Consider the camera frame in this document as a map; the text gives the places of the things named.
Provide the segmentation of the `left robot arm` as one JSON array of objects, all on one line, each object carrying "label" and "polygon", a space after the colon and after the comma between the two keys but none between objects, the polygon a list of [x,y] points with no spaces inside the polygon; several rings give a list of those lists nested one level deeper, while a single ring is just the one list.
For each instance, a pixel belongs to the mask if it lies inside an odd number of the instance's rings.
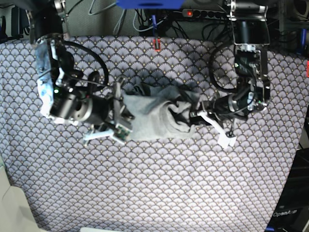
[{"label": "left robot arm", "polygon": [[[190,113],[194,122],[205,121],[219,134],[217,143],[223,149],[233,146],[236,136],[233,129],[225,131],[223,122],[235,124],[235,120],[246,121],[249,114],[265,110],[270,100],[267,50],[270,35],[267,27],[266,0],[226,0],[223,11],[231,22],[233,40],[215,48],[209,60],[211,83],[227,95],[201,102],[198,109]],[[222,49],[234,45],[234,68],[238,75],[235,88],[224,88],[214,76],[215,55]]]}]

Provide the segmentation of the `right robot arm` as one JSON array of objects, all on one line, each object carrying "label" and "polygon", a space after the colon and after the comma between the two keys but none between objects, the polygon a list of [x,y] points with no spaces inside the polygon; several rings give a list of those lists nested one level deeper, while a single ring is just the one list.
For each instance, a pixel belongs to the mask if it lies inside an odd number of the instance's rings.
[{"label": "right robot arm", "polygon": [[[100,56],[84,46],[66,41],[63,26],[68,12],[63,0],[50,0],[38,11],[27,12],[31,43],[35,48],[37,88],[42,101],[40,113],[56,124],[86,123],[90,131],[83,136],[90,140],[109,137],[125,143],[132,132],[133,116],[124,105],[118,78],[113,92],[99,97],[96,92],[107,87],[109,71]],[[73,55],[66,50],[73,46],[91,55],[103,69],[88,77],[74,67]]]}]

